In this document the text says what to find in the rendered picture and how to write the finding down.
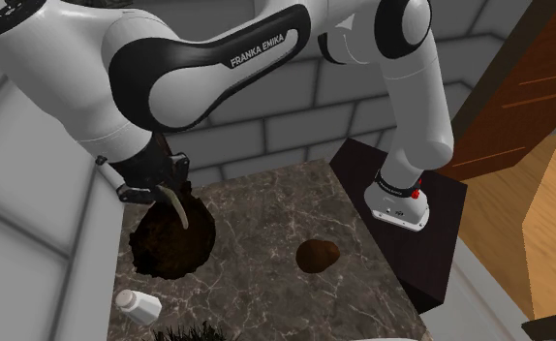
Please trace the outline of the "dark brown rough round bowl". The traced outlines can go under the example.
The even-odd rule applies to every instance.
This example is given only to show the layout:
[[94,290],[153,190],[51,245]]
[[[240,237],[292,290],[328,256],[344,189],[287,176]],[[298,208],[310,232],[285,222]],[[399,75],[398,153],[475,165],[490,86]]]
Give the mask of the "dark brown rough round bowl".
[[189,181],[181,188],[189,227],[184,228],[174,207],[155,203],[129,236],[137,273],[176,280],[207,262],[215,244],[215,220]]

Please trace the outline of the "pale curved stick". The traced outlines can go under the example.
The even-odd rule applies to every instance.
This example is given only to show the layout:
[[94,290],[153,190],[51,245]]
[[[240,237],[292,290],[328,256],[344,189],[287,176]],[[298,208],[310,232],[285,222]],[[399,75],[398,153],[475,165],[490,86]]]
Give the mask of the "pale curved stick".
[[188,230],[189,220],[179,197],[174,193],[173,190],[164,187],[162,185],[157,185],[156,188],[160,191],[162,196],[166,199],[166,201],[174,208],[174,210],[178,214],[179,219],[181,221],[182,228],[184,230]]

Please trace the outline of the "white bottle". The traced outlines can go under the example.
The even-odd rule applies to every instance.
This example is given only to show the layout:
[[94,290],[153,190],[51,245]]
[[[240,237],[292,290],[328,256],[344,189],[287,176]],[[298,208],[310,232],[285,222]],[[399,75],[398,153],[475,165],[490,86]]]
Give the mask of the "white bottle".
[[141,326],[155,323],[162,310],[158,297],[128,289],[119,292],[114,303],[123,314]]

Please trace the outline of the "brown wooden cabinet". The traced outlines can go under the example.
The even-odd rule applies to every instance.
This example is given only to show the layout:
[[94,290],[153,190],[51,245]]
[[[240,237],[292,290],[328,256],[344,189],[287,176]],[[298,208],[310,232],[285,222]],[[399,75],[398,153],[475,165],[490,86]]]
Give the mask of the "brown wooden cabinet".
[[556,129],[556,0],[533,0],[452,120],[462,181],[510,168]]

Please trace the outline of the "dark spiky plant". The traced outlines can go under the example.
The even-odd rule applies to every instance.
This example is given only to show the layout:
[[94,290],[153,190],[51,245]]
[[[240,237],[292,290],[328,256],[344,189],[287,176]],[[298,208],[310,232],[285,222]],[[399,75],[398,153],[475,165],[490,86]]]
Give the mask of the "dark spiky plant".
[[228,335],[219,325],[203,322],[201,325],[155,330],[150,341],[240,341],[239,338],[239,335]]

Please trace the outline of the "brown potato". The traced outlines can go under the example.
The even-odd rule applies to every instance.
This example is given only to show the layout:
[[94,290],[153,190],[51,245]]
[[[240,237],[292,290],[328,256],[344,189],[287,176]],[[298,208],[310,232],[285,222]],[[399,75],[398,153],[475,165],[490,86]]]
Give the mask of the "brown potato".
[[308,239],[298,246],[295,261],[303,272],[314,274],[328,269],[340,256],[340,250],[334,242]]

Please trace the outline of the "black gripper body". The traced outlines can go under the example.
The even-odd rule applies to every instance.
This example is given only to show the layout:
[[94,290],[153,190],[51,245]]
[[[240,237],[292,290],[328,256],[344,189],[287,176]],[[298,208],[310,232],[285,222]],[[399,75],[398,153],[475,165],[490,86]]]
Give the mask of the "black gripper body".
[[162,134],[153,134],[134,156],[109,165],[132,188],[153,188],[173,176],[171,151]]

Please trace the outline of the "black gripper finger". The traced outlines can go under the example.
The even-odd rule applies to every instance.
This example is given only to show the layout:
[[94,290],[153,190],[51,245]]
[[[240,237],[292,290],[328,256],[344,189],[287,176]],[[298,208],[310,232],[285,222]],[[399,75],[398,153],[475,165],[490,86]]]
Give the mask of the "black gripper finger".
[[126,183],[116,189],[117,197],[121,202],[131,204],[151,204],[156,201],[155,194],[149,189],[132,188]]
[[170,186],[173,189],[180,189],[183,183],[187,181],[190,168],[190,159],[185,153],[178,152],[174,155],[170,155],[170,161]]

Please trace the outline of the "dark robot stand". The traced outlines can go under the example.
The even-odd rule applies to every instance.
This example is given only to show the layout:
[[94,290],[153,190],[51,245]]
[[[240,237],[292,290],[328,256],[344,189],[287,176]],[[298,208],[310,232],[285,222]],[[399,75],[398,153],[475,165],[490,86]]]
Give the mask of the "dark robot stand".
[[421,177],[430,216],[419,232],[375,219],[363,192],[386,153],[355,139],[346,139],[330,161],[362,221],[381,249],[416,310],[422,314],[445,301],[467,185],[434,171]]

